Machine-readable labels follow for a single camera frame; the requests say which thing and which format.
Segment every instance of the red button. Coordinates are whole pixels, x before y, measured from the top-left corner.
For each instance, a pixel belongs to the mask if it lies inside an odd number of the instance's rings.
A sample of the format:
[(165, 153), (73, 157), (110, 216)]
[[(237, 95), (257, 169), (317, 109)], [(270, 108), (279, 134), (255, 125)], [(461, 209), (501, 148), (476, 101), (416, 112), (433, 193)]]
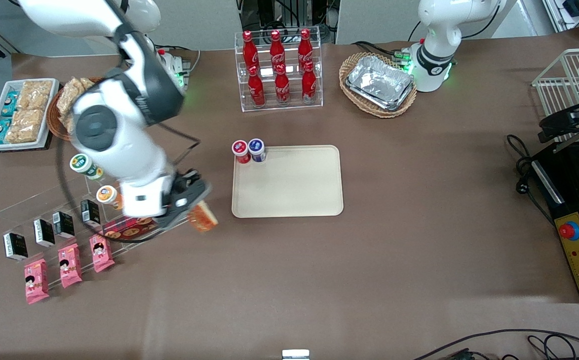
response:
[(574, 226), (571, 226), (568, 223), (564, 223), (563, 225), (559, 226), (558, 233), (562, 237), (564, 237), (565, 239), (571, 239), (571, 238), (575, 237), (576, 230), (575, 230)]

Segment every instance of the gray floor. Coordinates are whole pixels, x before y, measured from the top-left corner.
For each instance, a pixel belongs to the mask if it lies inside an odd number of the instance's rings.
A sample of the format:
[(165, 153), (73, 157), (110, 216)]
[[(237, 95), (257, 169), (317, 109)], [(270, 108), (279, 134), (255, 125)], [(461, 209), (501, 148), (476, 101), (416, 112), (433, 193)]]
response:
[[(28, 54), (60, 56), (111, 52), (109, 48), (92, 41), (50, 34), (29, 21), (22, 10), (15, 6), (0, 6), (0, 32)], [(517, 0), (493, 37), (525, 37), (553, 32), (541, 0)], [(0, 92), (4, 82), (11, 78), (9, 58), (0, 58)]]

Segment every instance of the pink snack package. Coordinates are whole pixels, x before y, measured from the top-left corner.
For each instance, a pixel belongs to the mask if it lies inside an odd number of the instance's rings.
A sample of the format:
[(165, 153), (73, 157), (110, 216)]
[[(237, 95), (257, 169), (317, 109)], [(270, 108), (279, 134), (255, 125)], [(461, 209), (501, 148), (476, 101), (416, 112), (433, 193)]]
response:
[(60, 282), (63, 288), (83, 281), (81, 277), (81, 260), (79, 259), (79, 244), (65, 246), (58, 251), (58, 266)]
[(110, 249), (110, 243), (105, 237), (98, 234), (90, 237), (90, 248), (94, 271), (103, 271), (114, 264), (112, 249)]
[(31, 305), (47, 297), (50, 297), (48, 266), (44, 259), (40, 259), (25, 266), (25, 299)]

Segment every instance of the beige tray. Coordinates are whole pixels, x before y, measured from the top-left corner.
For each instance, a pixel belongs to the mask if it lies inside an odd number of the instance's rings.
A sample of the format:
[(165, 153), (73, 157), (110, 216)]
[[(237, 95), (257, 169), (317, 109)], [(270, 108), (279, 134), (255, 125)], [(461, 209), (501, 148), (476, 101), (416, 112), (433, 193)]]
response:
[(235, 217), (329, 217), (343, 211), (336, 146), (270, 146), (266, 151), (264, 162), (234, 160)]

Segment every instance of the red emergency stop button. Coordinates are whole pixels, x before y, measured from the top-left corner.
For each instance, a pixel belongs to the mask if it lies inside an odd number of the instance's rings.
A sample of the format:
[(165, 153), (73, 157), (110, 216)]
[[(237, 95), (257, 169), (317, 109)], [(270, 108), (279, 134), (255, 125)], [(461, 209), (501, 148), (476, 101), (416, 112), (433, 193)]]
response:
[(579, 226), (574, 221), (568, 221), (558, 227), (560, 236), (571, 241), (579, 240)]

